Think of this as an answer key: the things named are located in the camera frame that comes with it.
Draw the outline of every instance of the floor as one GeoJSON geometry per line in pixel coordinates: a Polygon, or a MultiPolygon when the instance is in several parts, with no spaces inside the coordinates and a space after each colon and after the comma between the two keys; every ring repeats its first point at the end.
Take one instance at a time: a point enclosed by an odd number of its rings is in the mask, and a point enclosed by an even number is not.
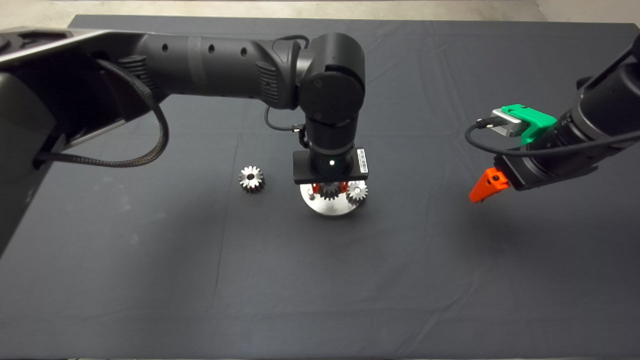
{"type": "Polygon", "coordinates": [[[414,20],[635,22],[638,0],[57,1],[1,0],[0,29],[66,27],[75,14],[414,20]]]}

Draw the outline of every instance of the green bracket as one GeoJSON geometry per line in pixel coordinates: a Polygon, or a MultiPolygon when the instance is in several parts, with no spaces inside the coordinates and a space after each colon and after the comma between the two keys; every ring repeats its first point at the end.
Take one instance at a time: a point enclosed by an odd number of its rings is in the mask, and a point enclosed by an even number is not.
{"type": "Polygon", "coordinates": [[[520,104],[503,106],[501,110],[505,114],[529,123],[529,127],[522,133],[522,137],[520,138],[522,145],[527,145],[535,140],[557,121],[556,118],[551,115],[520,104]]]}

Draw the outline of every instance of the gear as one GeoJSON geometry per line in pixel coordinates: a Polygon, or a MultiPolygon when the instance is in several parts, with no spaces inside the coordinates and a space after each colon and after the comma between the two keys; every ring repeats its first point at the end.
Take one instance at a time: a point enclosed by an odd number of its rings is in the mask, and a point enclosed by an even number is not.
{"type": "Polygon", "coordinates": [[[340,195],[340,184],[339,183],[320,184],[320,189],[318,189],[318,194],[323,199],[333,200],[336,197],[338,197],[338,195],[340,195]]]}
{"type": "Polygon", "coordinates": [[[368,192],[364,181],[352,181],[347,188],[347,201],[352,205],[358,205],[367,198],[368,192]]]}
{"type": "Polygon", "coordinates": [[[238,182],[248,193],[257,193],[264,187],[264,174],[258,167],[246,167],[240,171],[238,182]]]}

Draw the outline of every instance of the barcode label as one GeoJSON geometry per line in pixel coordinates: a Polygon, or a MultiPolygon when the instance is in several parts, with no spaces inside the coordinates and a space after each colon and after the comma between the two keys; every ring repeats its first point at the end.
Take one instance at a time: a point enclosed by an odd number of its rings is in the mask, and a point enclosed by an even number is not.
{"type": "Polygon", "coordinates": [[[364,149],[358,149],[358,163],[360,164],[360,172],[367,173],[369,172],[369,168],[367,168],[367,155],[364,153],[364,149]]]}

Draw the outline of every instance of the cable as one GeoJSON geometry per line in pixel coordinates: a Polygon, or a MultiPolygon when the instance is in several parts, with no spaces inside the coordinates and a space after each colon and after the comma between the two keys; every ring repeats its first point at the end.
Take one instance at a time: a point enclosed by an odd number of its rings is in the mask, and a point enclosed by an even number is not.
{"type": "Polygon", "coordinates": [[[153,93],[151,92],[151,90],[149,90],[149,87],[142,83],[142,81],[129,74],[126,70],[120,68],[119,66],[100,59],[96,60],[96,62],[102,68],[112,72],[113,74],[124,79],[128,84],[130,84],[138,93],[138,95],[140,95],[140,97],[144,100],[145,104],[147,104],[151,111],[153,111],[153,113],[156,115],[158,124],[160,125],[160,137],[158,138],[156,146],[154,146],[153,149],[142,156],[138,156],[135,159],[123,161],[106,161],[87,158],[86,156],[75,154],[62,154],[58,152],[40,152],[36,155],[36,159],[42,161],[60,161],[63,163],[74,163],[113,168],[138,167],[146,165],[158,159],[166,149],[166,146],[169,142],[169,125],[166,121],[164,113],[162,112],[162,109],[154,99],[153,93]]]}
{"type": "Polygon", "coordinates": [[[287,35],[286,37],[277,38],[276,40],[302,40],[305,42],[305,49],[308,48],[311,43],[309,38],[302,34],[287,35]]]}
{"type": "Polygon", "coordinates": [[[615,143],[628,142],[628,141],[640,139],[640,131],[633,131],[631,133],[624,134],[624,135],[612,136],[610,138],[593,140],[590,142],[580,143],[577,145],[557,147],[554,149],[515,151],[515,150],[504,150],[504,149],[498,149],[496,147],[490,147],[483,143],[479,143],[475,141],[473,138],[471,138],[471,133],[473,132],[473,130],[484,129],[486,127],[487,127],[487,123],[480,123],[480,122],[476,122],[475,124],[471,125],[465,131],[465,139],[467,140],[467,142],[475,148],[484,150],[486,152],[490,152],[492,154],[504,155],[504,156],[516,156],[519,158],[530,158],[533,156],[547,158],[551,156],[568,155],[568,154],[574,154],[576,152],[583,151],[583,150],[594,149],[596,147],[602,147],[606,145],[612,145],[615,143]]]}
{"type": "Polygon", "coordinates": [[[293,133],[297,133],[303,130],[304,125],[300,125],[300,124],[295,124],[295,125],[291,125],[291,126],[277,126],[277,125],[273,125],[270,121],[269,121],[269,110],[271,110],[271,107],[269,105],[267,105],[267,107],[264,109],[264,122],[267,124],[268,127],[270,127],[271,129],[274,130],[278,130],[278,131],[291,131],[293,133]]]}
{"type": "MultiPolygon", "coordinates": [[[[311,41],[309,40],[308,37],[306,37],[305,35],[301,35],[301,34],[287,35],[286,37],[280,37],[280,38],[277,38],[276,40],[302,40],[302,41],[305,42],[305,47],[304,47],[305,49],[308,48],[309,44],[311,43],[311,41]]],[[[288,127],[273,125],[269,121],[269,110],[271,110],[271,107],[269,105],[267,105],[267,107],[264,109],[264,122],[271,129],[278,130],[278,131],[292,131],[294,133],[304,131],[304,125],[299,125],[299,124],[291,125],[291,126],[288,126],[288,127]]]]}

